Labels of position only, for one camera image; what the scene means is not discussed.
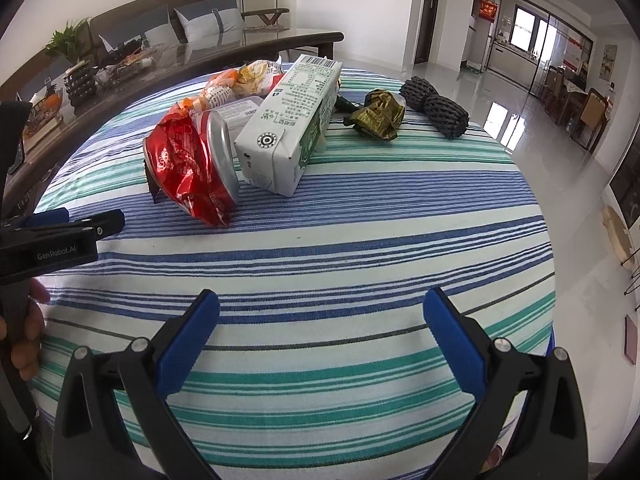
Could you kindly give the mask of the person's left hand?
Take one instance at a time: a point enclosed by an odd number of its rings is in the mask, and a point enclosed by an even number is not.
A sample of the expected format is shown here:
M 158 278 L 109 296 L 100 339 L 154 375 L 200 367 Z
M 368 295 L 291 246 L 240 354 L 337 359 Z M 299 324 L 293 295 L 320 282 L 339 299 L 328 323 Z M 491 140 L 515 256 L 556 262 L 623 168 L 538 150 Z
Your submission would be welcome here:
M 24 382 L 29 382 L 38 374 L 40 336 L 44 330 L 44 318 L 40 306 L 50 301 L 50 295 L 40 281 L 32 278 L 27 298 L 24 336 L 12 344 L 11 350 L 12 363 L 20 372 Z

